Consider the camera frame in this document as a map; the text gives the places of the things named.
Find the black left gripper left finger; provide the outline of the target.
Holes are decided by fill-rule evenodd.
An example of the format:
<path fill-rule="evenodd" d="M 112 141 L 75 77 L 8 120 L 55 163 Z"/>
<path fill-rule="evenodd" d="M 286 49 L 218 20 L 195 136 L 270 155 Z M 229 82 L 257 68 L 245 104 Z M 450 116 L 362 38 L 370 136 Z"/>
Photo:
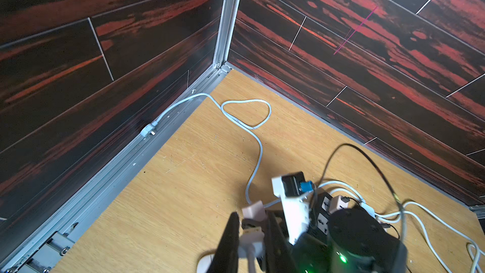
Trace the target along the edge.
<path fill-rule="evenodd" d="M 239 229 L 240 221 L 237 212 L 229 216 L 226 228 L 222 234 L 221 240 L 214 258 L 207 270 L 208 273 L 237 273 L 239 264 Z"/>

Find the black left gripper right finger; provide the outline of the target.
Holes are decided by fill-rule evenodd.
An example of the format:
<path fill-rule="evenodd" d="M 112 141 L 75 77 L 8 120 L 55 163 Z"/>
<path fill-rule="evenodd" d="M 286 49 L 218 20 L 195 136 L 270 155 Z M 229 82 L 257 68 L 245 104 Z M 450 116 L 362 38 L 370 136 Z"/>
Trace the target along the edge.
<path fill-rule="evenodd" d="M 284 237 L 273 212 L 266 213 L 263 226 L 265 272 L 297 272 L 298 268 L 290 253 L 289 242 Z"/>

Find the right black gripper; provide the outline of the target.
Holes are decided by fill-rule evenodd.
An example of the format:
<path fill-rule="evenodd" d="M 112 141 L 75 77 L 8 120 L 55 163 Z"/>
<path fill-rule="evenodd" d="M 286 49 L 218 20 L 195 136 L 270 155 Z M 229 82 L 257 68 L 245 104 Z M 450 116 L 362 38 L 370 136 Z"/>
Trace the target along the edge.
<path fill-rule="evenodd" d="M 328 218 L 327 242 L 303 233 L 291 248 L 301 272 L 406 272 L 407 248 L 361 207 Z"/>

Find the white wireless mouse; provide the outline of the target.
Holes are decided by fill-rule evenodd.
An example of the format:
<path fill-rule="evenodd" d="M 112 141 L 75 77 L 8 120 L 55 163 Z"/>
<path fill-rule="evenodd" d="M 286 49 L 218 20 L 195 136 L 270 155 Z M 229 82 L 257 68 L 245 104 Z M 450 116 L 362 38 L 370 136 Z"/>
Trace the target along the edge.
<path fill-rule="evenodd" d="M 204 255 L 197 264 L 197 273 L 207 273 L 209 267 L 212 264 L 214 254 Z"/>

